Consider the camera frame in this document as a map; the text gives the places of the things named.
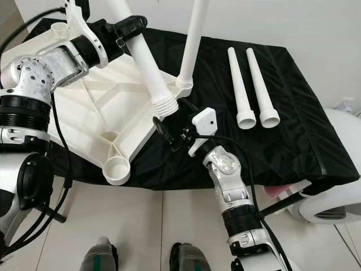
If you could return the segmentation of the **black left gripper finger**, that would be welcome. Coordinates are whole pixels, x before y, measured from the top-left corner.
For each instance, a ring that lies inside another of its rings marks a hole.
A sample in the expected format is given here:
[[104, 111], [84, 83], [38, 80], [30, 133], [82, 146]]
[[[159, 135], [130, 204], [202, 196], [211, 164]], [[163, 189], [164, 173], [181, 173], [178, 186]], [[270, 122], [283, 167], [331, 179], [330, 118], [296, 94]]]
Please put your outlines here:
[[142, 34], [148, 24], [147, 18], [141, 15], [131, 15], [118, 22], [118, 33], [121, 37], [136, 37]]

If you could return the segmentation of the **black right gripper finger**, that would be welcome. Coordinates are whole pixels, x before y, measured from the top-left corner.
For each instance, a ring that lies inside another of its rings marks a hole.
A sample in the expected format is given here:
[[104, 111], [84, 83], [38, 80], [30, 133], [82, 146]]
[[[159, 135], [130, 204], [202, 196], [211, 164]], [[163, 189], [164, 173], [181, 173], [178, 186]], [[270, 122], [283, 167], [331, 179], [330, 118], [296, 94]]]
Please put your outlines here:
[[174, 137], [170, 134], [170, 130], [168, 126], [158, 118], [157, 116], [153, 116], [152, 118], [153, 124], [156, 127], [157, 133], [170, 145], [170, 149], [173, 150], [174, 147]]
[[179, 109], [174, 113], [175, 124], [180, 128], [191, 124], [193, 117], [197, 114], [197, 107], [188, 100], [177, 100]]

